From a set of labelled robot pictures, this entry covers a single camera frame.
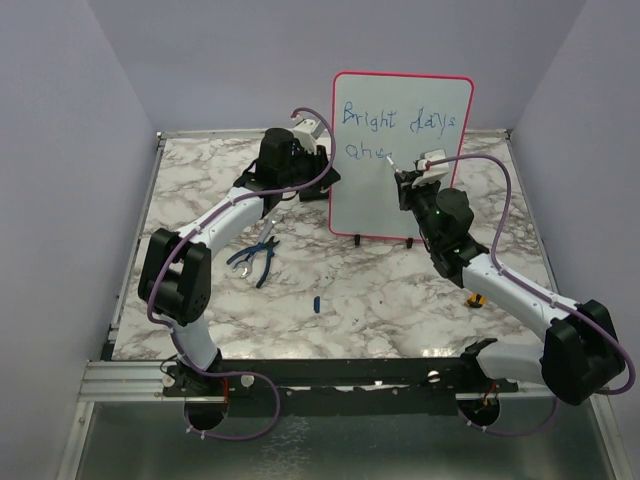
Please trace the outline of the yellow utility knife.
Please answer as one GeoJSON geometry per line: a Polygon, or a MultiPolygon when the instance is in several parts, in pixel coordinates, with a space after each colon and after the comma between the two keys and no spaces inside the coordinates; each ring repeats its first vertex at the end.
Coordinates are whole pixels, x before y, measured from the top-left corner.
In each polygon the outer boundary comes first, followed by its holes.
{"type": "Polygon", "coordinates": [[[474,308],[474,309],[482,308],[485,305],[485,303],[486,303],[486,298],[483,295],[478,293],[474,293],[466,301],[466,304],[470,308],[474,308]]]}

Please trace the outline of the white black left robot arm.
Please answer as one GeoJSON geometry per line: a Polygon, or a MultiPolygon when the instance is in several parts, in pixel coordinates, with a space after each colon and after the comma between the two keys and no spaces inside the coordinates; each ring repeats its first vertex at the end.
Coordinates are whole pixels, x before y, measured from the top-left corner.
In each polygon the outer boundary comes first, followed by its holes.
{"type": "Polygon", "coordinates": [[[266,130],[257,158],[217,205],[176,231],[156,230],[149,240],[138,296],[149,321],[169,329],[178,360],[188,368],[186,382],[199,394],[214,392],[221,380],[221,352],[204,319],[212,261],[285,194],[326,190],[339,180],[329,163],[332,152],[318,142],[324,129],[307,119],[291,129],[266,130]]]}

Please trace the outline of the black flat box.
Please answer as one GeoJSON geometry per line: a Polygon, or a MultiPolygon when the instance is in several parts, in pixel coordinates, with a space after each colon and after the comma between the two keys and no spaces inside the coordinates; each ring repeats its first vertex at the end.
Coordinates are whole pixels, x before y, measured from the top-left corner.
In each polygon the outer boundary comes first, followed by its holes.
{"type": "Polygon", "coordinates": [[[320,182],[309,185],[298,191],[298,198],[301,202],[312,202],[327,200],[329,198],[329,186],[323,186],[320,182]]]}

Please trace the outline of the blue white whiteboard marker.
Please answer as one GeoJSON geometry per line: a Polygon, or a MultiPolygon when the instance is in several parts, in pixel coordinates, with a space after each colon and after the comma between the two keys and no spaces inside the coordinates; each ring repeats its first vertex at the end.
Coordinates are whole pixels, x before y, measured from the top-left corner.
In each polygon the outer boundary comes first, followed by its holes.
{"type": "Polygon", "coordinates": [[[386,160],[389,163],[390,167],[392,168],[394,174],[400,174],[402,173],[402,171],[397,167],[397,165],[394,163],[393,159],[391,158],[390,155],[386,155],[386,160]]]}

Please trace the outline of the pink framed whiteboard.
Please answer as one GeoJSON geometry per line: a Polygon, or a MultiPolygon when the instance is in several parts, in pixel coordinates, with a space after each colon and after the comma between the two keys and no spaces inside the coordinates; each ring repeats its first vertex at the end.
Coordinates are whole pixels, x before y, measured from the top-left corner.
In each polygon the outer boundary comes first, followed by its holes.
{"type": "Polygon", "coordinates": [[[336,235],[419,239],[399,209],[390,155],[411,170],[420,154],[460,152],[475,85],[464,76],[341,72],[333,82],[333,167],[329,229],[336,235]]]}

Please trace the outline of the silver open-end wrench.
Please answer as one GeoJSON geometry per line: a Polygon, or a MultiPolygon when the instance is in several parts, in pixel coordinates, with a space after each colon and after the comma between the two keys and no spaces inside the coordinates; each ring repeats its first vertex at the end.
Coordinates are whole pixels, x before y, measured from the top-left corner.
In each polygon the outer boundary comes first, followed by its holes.
{"type": "Polygon", "coordinates": [[[252,273],[253,261],[256,255],[261,251],[265,251],[267,253],[267,262],[261,279],[264,280],[266,278],[266,274],[270,268],[271,258],[274,256],[274,249],[279,244],[279,241],[275,239],[275,236],[271,235],[271,231],[281,221],[282,218],[270,218],[266,222],[254,245],[236,252],[226,261],[226,264],[232,267],[233,272],[236,272],[238,269],[241,270],[239,274],[240,278],[247,278],[252,273]]]}

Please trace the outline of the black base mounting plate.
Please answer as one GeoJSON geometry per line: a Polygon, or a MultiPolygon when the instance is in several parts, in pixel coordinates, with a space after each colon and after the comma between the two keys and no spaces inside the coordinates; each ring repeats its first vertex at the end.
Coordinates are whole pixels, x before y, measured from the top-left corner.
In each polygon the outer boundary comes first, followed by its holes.
{"type": "Polygon", "coordinates": [[[219,371],[228,381],[203,377],[186,367],[168,368],[166,398],[229,407],[238,416],[269,416],[278,389],[283,416],[455,415],[456,397],[479,400],[496,387],[518,390],[506,380],[491,380],[457,357],[413,359],[231,360],[219,371]]]}

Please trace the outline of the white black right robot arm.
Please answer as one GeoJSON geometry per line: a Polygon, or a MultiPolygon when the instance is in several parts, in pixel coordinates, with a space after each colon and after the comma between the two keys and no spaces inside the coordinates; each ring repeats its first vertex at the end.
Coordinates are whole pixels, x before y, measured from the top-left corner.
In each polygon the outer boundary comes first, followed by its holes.
{"type": "Polygon", "coordinates": [[[535,282],[497,266],[488,248],[469,233],[474,214],[465,192],[442,188],[420,171],[394,173],[403,211],[413,214],[436,271],[479,294],[520,321],[536,345],[497,340],[466,349],[461,383],[481,391],[494,379],[544,385],[560,400],[578,405],[625,369],[611,317],[604,305],[557,297],[535,282]]]}

